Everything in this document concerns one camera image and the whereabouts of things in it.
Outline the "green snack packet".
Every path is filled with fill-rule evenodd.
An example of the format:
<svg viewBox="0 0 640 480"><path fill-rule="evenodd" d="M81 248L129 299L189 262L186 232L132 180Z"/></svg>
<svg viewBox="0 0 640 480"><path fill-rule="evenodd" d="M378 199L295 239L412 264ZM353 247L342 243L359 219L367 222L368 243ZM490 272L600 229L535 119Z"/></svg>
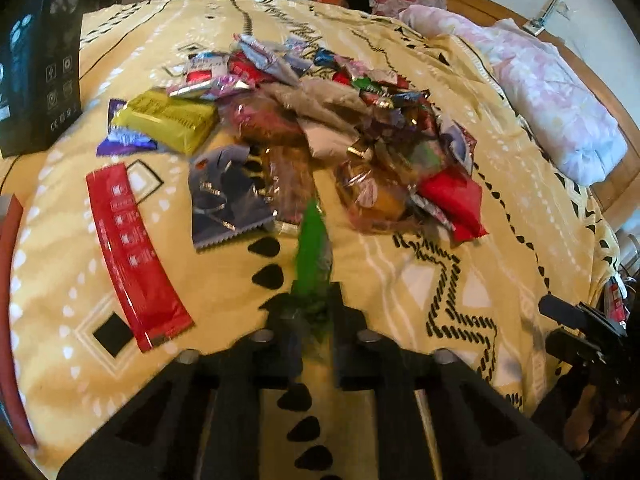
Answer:
<svg viewBox="0 0 640 480"><path fill-rule="evenodd" d="M322 301L330 287L332 266L328 230L319 202L312 198L298 230L293 295L303 304Z"/></svg>

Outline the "grey blue foil packet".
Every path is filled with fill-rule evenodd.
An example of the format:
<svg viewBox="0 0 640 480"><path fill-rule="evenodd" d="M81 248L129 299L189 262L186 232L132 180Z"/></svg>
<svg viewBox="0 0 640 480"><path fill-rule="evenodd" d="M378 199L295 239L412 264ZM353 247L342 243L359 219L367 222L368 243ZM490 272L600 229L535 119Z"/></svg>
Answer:
<svg viewBox="0 0 640 480"><path fill-rule="evenodd" d="M250 148L228 144L192 160L191 195L194 248L200 252L273 222L266 200L247 172Z"/></svg>

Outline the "long red stick packet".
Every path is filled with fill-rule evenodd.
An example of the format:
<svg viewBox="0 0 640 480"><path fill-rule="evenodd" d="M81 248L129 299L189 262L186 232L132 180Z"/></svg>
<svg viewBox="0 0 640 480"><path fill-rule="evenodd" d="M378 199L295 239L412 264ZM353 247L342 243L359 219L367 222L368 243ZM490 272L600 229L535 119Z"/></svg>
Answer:
<svg viewBox="0 0 640 480"><path fill-rule="evenodd" d="M123 164L86 177L103 259L138 348L148 352L194 325L145 229Z"/></svg>

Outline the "red shiny snack bag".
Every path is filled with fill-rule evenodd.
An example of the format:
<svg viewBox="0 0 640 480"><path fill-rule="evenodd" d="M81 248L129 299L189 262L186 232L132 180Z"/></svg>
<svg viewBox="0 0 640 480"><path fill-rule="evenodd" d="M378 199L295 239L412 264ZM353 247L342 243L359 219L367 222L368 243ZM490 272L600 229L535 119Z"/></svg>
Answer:
<svg viewBox="0 0 640 480"><path fill-rule="evenodd" d="M444 213L454 227L451 235L456 243L488 234L480 221L482 189L465 171L449 166L434 176L422 178L418 194Z"/></svg>

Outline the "yellow snack packet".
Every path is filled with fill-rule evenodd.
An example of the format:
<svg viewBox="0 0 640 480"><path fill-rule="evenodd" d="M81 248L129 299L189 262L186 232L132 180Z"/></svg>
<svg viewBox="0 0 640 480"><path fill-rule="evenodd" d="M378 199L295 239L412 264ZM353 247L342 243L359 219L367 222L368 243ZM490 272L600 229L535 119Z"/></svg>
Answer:
<svg viewBox="0 0 640 480"><path fill-rule="evenodd" d="M171 151L191 156L219 121L214 104L172 98L165 92L148 90L116 112L112 125L140 132Z"/></svg>

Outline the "purple snack packet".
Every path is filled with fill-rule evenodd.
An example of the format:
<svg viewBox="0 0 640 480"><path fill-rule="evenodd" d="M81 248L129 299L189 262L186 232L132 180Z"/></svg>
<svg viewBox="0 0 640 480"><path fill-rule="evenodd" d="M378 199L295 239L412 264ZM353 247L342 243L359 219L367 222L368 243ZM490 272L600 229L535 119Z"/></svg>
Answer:
<svg viewBox="0 0 640 480"><path fill-rule="evenodd" d="M148 136L114 124L115 116L125 104L126 101L121 99L110 99L108 102L106 136L96 147L96 156L126 156L157 150L157 143Z"/></svg>

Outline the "pink floral quilt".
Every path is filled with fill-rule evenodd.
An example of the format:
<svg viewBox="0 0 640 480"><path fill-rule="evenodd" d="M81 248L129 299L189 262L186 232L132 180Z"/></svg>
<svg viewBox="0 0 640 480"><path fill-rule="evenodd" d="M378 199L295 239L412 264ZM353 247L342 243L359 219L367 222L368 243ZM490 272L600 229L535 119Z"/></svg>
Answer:
<svg viewBox="0 0 640 480"><path fill-rule="evenodd" d="M556 168L575 182L604 181L626 155L616 119L559 50L510 18L480 26L447 10L413 4L400 19L425 37L457 36L472 44Z"/></svg>

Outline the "red and orange snack box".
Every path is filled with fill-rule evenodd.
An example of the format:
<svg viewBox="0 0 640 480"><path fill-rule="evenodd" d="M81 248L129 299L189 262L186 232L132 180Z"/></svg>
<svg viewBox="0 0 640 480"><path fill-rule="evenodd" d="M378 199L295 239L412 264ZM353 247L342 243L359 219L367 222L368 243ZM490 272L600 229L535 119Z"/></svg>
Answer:
<svg viewBox="0 0 640 480"><path fill-rule="evenodd" d="M14 194L1 196L1 404L9 425L20 445L38 446L17 385L16 365L11 335L12 261L23 206Z"/></svg>

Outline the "black and blue box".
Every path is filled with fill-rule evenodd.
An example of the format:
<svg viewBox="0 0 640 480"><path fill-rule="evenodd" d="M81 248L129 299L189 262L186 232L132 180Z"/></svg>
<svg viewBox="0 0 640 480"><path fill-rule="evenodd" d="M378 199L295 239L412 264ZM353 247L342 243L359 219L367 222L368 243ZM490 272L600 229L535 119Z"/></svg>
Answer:
<svg viewBox="0 0 640 480"><path fill-rule="evenodd" d="M50 148L81 115L84 0L2 0L1 155Z"/></svg>

